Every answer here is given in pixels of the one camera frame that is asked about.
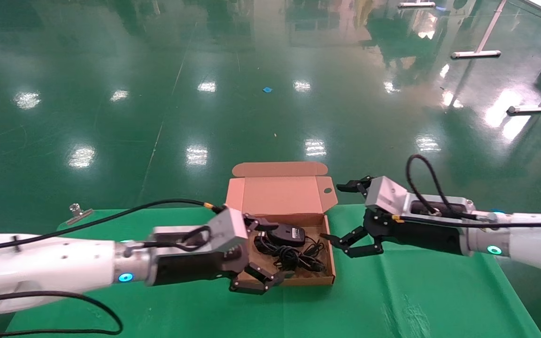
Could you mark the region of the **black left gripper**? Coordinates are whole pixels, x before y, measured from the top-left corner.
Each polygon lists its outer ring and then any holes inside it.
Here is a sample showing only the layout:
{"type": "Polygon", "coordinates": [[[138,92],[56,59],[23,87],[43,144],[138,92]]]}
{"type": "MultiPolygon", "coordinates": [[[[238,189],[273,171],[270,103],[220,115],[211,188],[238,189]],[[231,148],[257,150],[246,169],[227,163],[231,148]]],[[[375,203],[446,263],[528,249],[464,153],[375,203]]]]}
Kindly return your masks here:
{"type": "MultiPolygon", "coordinates": [[[[266,218],[245,215],[247,232],[272,231],[279,223],[266,218]]],[[[255,263],[249,263],[247,250],[238,246],[228,252],[209,252],[190,255],[159,255],[152,265],[152,285],[197,282],[200,280],[233,279],[231,292],[262,295],[283,282],[279,273],[271,274],[255,263]],[[243,282],[236,276],[244,272],[257,282],[243,282]]]]}

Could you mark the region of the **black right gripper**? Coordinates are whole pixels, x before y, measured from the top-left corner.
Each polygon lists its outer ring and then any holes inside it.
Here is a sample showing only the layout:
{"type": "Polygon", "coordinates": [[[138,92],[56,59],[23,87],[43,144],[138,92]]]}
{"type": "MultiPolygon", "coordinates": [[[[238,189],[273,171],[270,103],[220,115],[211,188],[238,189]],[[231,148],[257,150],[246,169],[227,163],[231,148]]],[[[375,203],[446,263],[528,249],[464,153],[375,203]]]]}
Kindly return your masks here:
{"type": "MultiPolygon", "coordinates": [[[[372,177],[363,177],[345,184],[336,184],[336,189],[341,192],[367,195],[371,182],[372,177]]],[[[326,233],[320,233],[320,237],[350,258],[383,254],[384,241],[435,252],[464,254],[460,246],[460,232],[456,228],[405,221],[399,216],[380,210],[365,211],[363,227],[357,227],[341,238],[326,233]],[[354,246],[366,236],[373,238],[373,244],[354,246]]]]}

